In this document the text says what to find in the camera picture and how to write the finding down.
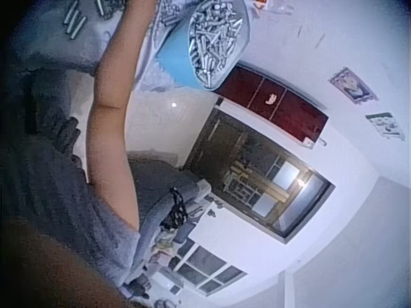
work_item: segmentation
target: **light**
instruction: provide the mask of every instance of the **light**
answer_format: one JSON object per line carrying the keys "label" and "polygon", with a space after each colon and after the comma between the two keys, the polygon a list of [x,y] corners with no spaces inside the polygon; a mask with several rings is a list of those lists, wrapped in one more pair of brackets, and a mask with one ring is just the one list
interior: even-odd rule
{"label": "light", "polygon": [[307,185],[307,183],[304,182],[303,180],[301,180],[300,178],[297,179],[297,183],[298,183],[298,185],[300,185],[301,187],[305,187],[305,185]]}

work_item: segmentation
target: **window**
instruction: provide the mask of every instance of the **window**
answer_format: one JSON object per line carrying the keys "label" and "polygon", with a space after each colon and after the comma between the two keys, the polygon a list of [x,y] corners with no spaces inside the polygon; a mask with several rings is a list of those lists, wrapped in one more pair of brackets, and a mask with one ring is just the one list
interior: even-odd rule
{"label": "window", "polygon": [[187,239],[168,267],[180,274],[197,291],[207,296],[246,275],[191,239]]}
{"label": "window", "polygon": [[284,148],[219,110],[207,120],[185,168],[205,178],[219,198],[284,239],[334,188]]}

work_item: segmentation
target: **dark red cabinet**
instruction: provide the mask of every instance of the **dark red cabinet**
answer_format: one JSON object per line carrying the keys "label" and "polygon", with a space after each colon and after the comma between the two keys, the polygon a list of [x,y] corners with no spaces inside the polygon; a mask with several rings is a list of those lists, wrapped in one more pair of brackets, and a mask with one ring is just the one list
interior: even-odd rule
{"label": "dark red cabinet", "polygon": [[292,90],[243,67],[235,67],[216,91],[268,119],[301,142],[316,142],[328,116]]}
{"label": "dark red cabinet", "polygon": [[278,106],[285,88],[274,81],[265,79],[251,102],[250,110],[265,119],[270,119]]}
{"label": "dark red cabinet", "polygon": [[236,66],[216,93],[247,108],[262,79],[261,75]]}
{"label": "dark red cabinet", "polygon": [[305,99],[288,91],[278,106],[271,122],[303,142],[316,142],[328,117]]}

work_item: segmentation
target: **gray shirt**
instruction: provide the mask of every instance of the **gray shirt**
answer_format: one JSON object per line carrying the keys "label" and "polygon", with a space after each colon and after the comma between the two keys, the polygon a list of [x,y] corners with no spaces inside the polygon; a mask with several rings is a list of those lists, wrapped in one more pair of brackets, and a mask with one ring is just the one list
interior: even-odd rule
{"label": "gray shirt", "polygon": [[25,219],[120,286],[129,274],[139,234],[87,184],[83,169],[71,159],[77,122],[53,122],[56,115],[48,112],[49,119],[42,119],[33,134],[10,133],[10,127],[2,132],[1,219]]}

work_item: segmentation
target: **picture frame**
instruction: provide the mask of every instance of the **picture frame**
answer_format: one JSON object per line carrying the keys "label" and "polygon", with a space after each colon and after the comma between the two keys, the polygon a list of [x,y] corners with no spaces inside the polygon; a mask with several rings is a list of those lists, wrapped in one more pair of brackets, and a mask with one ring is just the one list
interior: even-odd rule
{"label": "picture frame", "polygon": [[405,134],[391,113],[384,112],[382,114],[370,114],[365,117],[372,125],[374,125],[375,129],[377,129],[377,132],[380,133],[382,137],[388,139],[397,138],[402,141],[405,140]]}
{"label": "picture frame", "polygon": [[378,100],[375,93],[347,67],[334,75],[329,82],[344,93],[355,105],[361,105],[366,101]]}

